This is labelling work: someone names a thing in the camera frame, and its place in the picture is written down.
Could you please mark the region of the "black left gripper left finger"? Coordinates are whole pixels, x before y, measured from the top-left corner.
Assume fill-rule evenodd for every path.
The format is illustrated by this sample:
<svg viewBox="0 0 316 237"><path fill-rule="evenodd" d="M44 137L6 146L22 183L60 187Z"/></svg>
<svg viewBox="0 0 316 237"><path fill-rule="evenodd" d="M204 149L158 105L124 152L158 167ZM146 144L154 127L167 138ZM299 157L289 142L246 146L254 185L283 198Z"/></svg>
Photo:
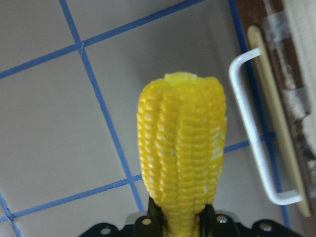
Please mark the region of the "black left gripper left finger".
<svg viewBox="0 0 316 237"><path fill-rule="evenodd" d="M163 213L154 200L149 197L146 215L136 219L133 227L134 237L162 237Z"/></svg>

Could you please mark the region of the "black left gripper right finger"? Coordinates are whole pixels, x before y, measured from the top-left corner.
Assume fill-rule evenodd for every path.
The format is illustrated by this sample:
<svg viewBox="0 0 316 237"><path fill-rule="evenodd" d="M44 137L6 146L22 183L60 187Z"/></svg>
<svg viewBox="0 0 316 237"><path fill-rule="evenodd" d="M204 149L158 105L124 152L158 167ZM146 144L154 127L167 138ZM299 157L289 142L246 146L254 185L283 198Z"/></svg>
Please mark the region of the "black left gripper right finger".
<svg viewBox="0 0 316 237"><path fill-rule="evenodd" d="M199 214L200 237L239 237L235 221L227 214L217 213L212 205L206 205Z"/></svg>

